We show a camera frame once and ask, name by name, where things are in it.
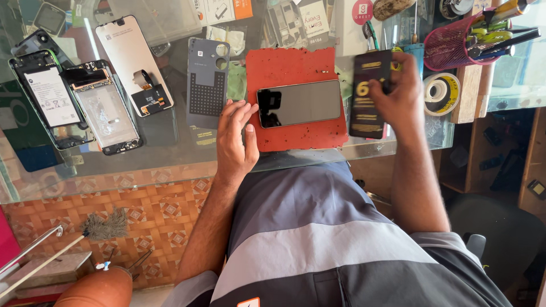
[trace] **black phone screen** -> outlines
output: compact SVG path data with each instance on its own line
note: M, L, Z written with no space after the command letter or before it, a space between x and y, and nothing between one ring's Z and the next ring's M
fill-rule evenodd
M341 116L338 80L258 90L263 128L336 119Z

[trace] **hairy forearm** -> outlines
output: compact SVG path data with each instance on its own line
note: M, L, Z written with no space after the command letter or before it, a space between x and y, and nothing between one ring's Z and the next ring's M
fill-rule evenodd
M450 231L424 133L399 138L391 202L396 224L409 234Z
M220 275L231 230L238 185L216 179L180 260L175 285L205 271Z

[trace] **person's right hand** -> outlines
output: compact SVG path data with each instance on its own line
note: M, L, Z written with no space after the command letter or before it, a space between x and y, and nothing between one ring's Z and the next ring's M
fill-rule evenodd
M402 71L391 70L391 93L385 95L379 81L370 80L369 96L379 114L394 129L397 140L411 141L424 136L423 83L413 55L393 52L393 61L402 64Z

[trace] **screen protector box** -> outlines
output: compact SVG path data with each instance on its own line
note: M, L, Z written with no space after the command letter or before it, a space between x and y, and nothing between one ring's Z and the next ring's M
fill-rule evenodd
M392 58L390 50L367 52L354 57L354 85L349 135L370 139L384 138L386 124L369 96L368 84L371 79L378 80L383 86L383 92L389 92Z

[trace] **hand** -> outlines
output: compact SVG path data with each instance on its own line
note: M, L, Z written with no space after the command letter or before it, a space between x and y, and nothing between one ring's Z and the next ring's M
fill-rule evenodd
M393 61L402 64L402 71L391 70L393 90L385 95L377 80L370 80L370 98L377 111L392 126L398 141L424 137L425 110L423 84L413 55L393 52Z
M250 106L244 100L233 102L231 99L226 102L218 120L216 136L218 171L215 182L238 187L258 161L260 153L254 126L246 125L246 147L242 144L241 137L241 130L256 111L258 111L258 104Z

